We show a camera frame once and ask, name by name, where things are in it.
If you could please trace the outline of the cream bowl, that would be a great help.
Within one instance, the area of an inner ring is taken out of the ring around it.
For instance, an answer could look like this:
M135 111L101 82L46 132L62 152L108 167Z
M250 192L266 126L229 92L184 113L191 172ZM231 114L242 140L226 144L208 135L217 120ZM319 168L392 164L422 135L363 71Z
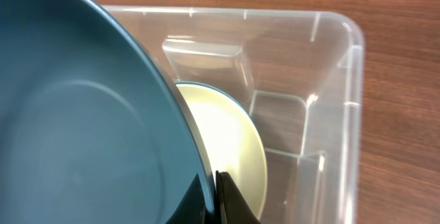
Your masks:
M213 172L227 172L253 217L263 213L267 162L248 112L230 95L200 82L177 82L201 134Z

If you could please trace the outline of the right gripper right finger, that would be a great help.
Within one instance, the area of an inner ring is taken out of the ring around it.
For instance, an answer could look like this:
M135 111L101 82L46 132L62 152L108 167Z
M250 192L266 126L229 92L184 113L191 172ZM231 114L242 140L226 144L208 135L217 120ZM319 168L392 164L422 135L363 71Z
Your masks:
M215 173L216 222L220 224L261 224L253 215L228 172Z

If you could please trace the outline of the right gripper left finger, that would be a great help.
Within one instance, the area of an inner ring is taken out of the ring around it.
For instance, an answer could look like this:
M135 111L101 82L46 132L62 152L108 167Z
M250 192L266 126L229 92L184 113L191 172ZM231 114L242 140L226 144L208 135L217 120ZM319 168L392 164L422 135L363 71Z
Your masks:
M205 218L204 194L199 175L196 175L166 224L204 224Z

